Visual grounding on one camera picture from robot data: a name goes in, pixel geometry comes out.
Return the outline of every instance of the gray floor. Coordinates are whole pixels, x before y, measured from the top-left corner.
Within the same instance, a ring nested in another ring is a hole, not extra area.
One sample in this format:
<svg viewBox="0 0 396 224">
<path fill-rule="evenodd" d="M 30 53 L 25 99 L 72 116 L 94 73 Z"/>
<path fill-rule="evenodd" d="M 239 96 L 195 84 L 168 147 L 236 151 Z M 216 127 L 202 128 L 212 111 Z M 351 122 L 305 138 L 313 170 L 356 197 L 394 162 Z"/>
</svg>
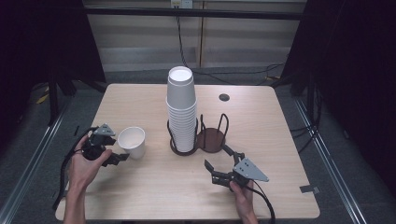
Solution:
<svg viewBox="0 0 396 224">
<path fill-rule="evenodd" d="M 254 71 L 262 69 L 260 67 L 213 68 L 205 71 L 211 74 L 231 71 L 249 72 L 250 74 L 213 76 L 226 79 L 233 84 L 256 85 L 263 81 L 266 74 L 254 74 Z M 276 70 L 273 72 L 270 76 L 278 75 Z M 107 73 L 106 75 L 109 83 L 165 83 L 167 71 L 119 72 Z M 194 78 L 196 84 L 227 84 L 207 75 L 195 75 Z M 262 84 L 270 83 L 271 81 L 265 81 Z M 70 106 L 65 111 L 59 130 L 49 144 L 42 162 L 37 165 L 37 172 L 32 176 L 32 182 L 28 185 L 26 194 L 23 195 L 21 203 L 16 204 L 17 210 L 15 213 L 10 215 L 12 223 L 60 223 L 56 220 L 51 206 L 54 195 L 59 188 L 59 169 L 62 160 L 77 139 L 77 136 L 74 135 L 77 126 L 79 126 L 79 133 L 91 126 L 95 112 L 103 97 L 102 93 L 83 84 L 77 83 L 77 86 L 78 92 L 76 96 L 70 99 Z M 276 88 L 276 95 L 284 116 L 290 129 L 304 127 L 295 100 L 304 100 L 305 96 L 301 98 L 293 97 L 290 95 L 289 89 L 290 86 Z M 2 170 L 0 174 L 0 206 L 2 211 L 4 211 L 4 205 L 9 203 L 10 194 L 17 186 L 19 177 L 25 172 L 25 167 L 33 157 L 41 137 L 48 128 L 49 102 L 46 101 L 41 105 L 35 104 L 35 100 L 42 91 L 43 89 L 32 92 L 29 108 L 21 121 L 19 132 L 9 144 L 7 153 L 0 159 L 0 169 Z M 61 95 L 60 101 L 62 105 L 62 103 L 67 102 L 67 99 Z M 366 223 L 395 223 L 395 199 L 389 194 L 387 187 L 378 175 L 361 157 L 353 140 L 344 137 L 343 131 L 343 128 L 339 126 L 324 106 L 319 127 L 320 135 L 332 153 L 332 159 L 338 166 L 352 195 L 356 198 Z M 296 147 L 301 148 L 308 138 L 308 133 L 295 138 Z M 319 156 L 315 144 L 310 143 L 300 156 L 311 185 L 320 189 L 320 193 L 316 194 L 320 216 L 312 220 L 277 220 L 277 223 L 354 223 L 322 158 Z"/>
</svg>

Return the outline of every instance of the white paper cup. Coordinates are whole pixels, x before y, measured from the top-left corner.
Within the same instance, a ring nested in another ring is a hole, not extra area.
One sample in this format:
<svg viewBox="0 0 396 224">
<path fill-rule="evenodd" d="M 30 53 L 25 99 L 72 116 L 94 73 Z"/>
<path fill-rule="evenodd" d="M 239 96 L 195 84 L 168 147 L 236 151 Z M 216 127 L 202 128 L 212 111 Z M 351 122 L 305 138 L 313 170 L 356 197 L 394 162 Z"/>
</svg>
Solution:
<svg viewBox="0 0 396 224">
<path fill-rule="evenodd" d="M 143 129 L 129 127 L 119 134 L 118 143 L 129 154 L 129 157 L 139 160 L 145 155 L 145 138 L 146 134 Z"/>
<path fill-rule="evenodd" d="M 194 79 L 190 68 L 178 66 L 169 71 L 166 102 L 174 109 L 186 109 L 195 104 Z"/>
</svg>

